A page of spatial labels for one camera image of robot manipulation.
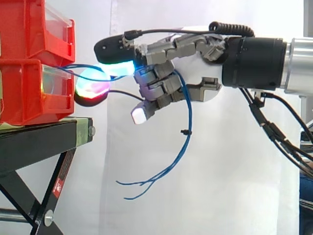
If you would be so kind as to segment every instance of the black cable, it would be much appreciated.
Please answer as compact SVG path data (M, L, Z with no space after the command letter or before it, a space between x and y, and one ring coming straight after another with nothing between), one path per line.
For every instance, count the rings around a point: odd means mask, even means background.
M159 28L159 29L148 29L148 30L129 30L124 32L124 37L127 40L133 40L144 34L148 33L187 33L187 34L222 34L222 35L238 35L242 37L254 37L253 30L245 25L241 24L230 24L212 22L209 25L209 30L198 31L198 30L185 30L185 29L170 29L170 28Z
M247 102L249 105L252 104L252 100L249 98L248 94L246 93L246 91L243 88L239 88L239 90L242 92L242 94L244 95L244 97L246 98Z
M190 34L209 34L209 33L215 33L213 30L208 31L194 31L194 30L185 30L185 29L166 29L166 28L160 28L160 29L148 29L143 30L140 32L140 35L148 34L148 33L190 33Z
M125 92L125 91L119 91L119 90L109 90L107 93L120 93L120 94L125 94L125 95L128 95L130 97L133 97L135 99L138 99L140 101L143 101L142 98L140 98L139 96L136 96L134 94L131 94L131 93L128 93L128 92Z
M254 37L252 28L242 24L226 24L214 21L209 25L209 30L223 35L241 35L243 37Z
M251 93L248 91L248 89L244 88L244 91L247 93L247 95L251 99L251 101L253 101L253 97L252 97Z
M298 121L298 123L301 125L301 127L307 134L310 141L313 143L313 135L311 134L310 130L308 129L304 121L301 119L301 117L297 114L297 112L283 98L272 93L262 93L262 96L265 98L274 98L283 103L283 105L285 105L285 107L291 112L291 114L294 116L294 118Z
M306 158L310 159L311 161L313 161L313 157L312 157L310 154L308 154L308 153L306 153L305 151L303 151L302 149L300 149L300 148L294 146L294 145L293 145L292 143L290 143L289 141L285 141L285 140L282 140L282 139L280 139L280 138L277 138L277 140L280 141L281 143L283 143L284 145L286 145L287 148L290 148L290 149L292 149L292 150L294 150L294 151L300 153L301 155L305 156Z
M289 160L291 161L296 167L304 171L308 176L313 177L313 174L307 172L307 170L300 164L298 164L292 157L288 155L288 153L276 142L273 141L274 145L279 149L279 151Z
M250 108L253 106L255 99L252 97L252 95L250 94L250 92L247 89L243 89L240 88L240 91L243 93L244 97L246 98L247 102L249 103ZM256 112L256 110L251 109L252 114L256 117L256 114L259 114L261 116L263 116L260 108L258 106L256 106L256 109L259 110L258 112ZM270 136L272 136L271 141L275 144L275 146L282 152L282 154L287 157L295 166L297 166L299 169L301 169L302 171L304 171L308 176L313 178L313 169L302 160L302 158L298 155L298 153L300 153L301 155L307 157L310 160L313 160L313 157L311 157L308 153L304 152L303 150L297 148L296 146L292 145L289 141L284 140L285 137L281 131L278 129L278 127L273 128L272 125L268 125L268 121L266 120L266 118L263 116L264 123L265 124L263 127L263 129L265 130L265 132L267 133L267 135L269 133L272 133ZM286 148L285 150L283 149L283 147L281 145L278 144L278 142L280 142L281 144L283 144L283 146Z

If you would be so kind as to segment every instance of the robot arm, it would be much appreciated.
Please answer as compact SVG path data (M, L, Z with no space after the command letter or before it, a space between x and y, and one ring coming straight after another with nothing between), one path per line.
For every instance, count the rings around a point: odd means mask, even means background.
M210 25L215 27L214 33L219 32L217 26ZM184 99L175 69L188 84L192 101L212 99L221 83L234 88L281 88L290 94L313 94L313 40L293 39L286 43L277 38L222 37L203 31L172 34L151 45L135 46L134 31L130 32L101 40L95 53L100 63L134 60L141 66L134 78L145 101L132 111L136 124Z

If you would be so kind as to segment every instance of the red storage bin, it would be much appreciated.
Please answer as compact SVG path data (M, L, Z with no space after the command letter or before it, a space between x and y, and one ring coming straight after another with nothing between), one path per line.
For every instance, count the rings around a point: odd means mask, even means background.
M0 60L0 123L57 122L74 112L74 78L36 59Z
M0 59L65 66L75 61L74 38L74 21L45 0L0 0Z

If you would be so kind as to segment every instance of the transparent bin label cover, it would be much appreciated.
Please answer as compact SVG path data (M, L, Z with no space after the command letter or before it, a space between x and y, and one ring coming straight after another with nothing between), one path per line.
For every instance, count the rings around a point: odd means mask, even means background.
M43 92L45 94L67 95L67 81L71 74L43 65Z
M72 21L64 17L48 3L45 3L45 25L47 31L52 35L68 42L67 28L72 27Z

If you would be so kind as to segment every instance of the black table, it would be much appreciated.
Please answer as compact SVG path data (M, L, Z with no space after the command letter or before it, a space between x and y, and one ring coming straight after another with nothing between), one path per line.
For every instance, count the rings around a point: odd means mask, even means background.
M92 119L69 117L60 122L1 129L0 191L16 210L0 209L0 221L29 223L31 235L62 235L53 214L78 146L91 142ZM40 203L16 170L60 154Z

